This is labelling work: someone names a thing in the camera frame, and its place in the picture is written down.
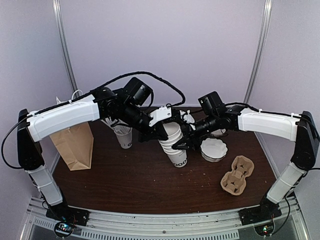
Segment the stack of white paper cups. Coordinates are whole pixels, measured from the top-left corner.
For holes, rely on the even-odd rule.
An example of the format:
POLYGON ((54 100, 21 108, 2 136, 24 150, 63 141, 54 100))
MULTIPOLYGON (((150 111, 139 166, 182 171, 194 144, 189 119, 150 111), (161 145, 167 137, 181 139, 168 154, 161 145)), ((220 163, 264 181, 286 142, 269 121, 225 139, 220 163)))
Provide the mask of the stack of white paper cups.
POLYGON ((187 151, 181 149, 173 149, 173 145, 176 144, 182 137, 183 133, 181 127, 176 122, 164 123, 164 130, 167 133, 167 140, 159 140, 163 151, 167 154, 171 163, 176 168, 184 167, 187 160, 187 151))

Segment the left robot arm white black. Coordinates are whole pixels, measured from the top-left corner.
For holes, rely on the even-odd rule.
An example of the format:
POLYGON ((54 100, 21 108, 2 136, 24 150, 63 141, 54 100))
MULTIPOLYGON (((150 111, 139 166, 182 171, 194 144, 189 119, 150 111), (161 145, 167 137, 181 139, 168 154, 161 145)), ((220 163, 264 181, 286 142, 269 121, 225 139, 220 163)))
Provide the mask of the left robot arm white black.
POLYGON ((19 113, 17 128, 17 153, 19 165, 34 180, 52 213, 61 222, 72 218, 72 211, 65 206, 64 196, 48 171, 42 156, 40 141, 56 132, 86 122, 111 118, 121 120, 140 132, 140 141, 167 140, 168 135, 160 121, 153 122, 140 109, 150 90, 129 92, 125 88, 110 90, 103 87, 78 100, 55 105, 48 111, 19 113))

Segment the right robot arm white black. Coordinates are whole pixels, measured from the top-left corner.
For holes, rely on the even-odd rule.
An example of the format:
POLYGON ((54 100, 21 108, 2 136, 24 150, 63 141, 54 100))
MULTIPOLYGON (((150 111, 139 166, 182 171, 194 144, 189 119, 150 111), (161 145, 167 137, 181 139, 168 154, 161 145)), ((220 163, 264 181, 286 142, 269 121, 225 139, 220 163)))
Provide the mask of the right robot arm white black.
POLYGON ((262 198, 262 206, 256 210, 259 220, 268 220, 276 212, 275 205, 316 163, 320 136, 312 114, 308 111, 301 114, 275 114, 243 105, 221 106, 206 114, 207 117, 197 121, 193 127, 182 127, 183 137, 172 146, 173 149, 196 149, 201 144, 201 137, 219 129, 263 133, 295 143, 289 164, 262 198))

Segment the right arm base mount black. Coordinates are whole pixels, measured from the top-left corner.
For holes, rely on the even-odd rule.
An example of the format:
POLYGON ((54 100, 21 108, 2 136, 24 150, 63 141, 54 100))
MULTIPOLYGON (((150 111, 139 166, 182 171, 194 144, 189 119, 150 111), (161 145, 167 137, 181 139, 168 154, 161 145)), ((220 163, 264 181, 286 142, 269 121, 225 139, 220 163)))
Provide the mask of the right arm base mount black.
POLYGON ((238 211, 238 214, 241 224, 245 226, 271 220, 273 217, 280 217, 282 211, 278 203, 273 203, 264 196, 259 205, 243 208, 238 211))

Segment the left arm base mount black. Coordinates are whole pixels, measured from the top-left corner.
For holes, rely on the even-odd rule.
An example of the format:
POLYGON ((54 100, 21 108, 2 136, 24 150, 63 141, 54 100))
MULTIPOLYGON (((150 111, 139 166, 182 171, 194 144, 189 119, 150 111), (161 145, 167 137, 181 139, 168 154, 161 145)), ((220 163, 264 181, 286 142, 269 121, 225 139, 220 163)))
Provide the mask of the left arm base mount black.
POLYGON ((46 204, 48 208, 46 217, 77 226, 87 225, 90 215, 88 210, 70 207, 64 198, 59 204, 46 204))

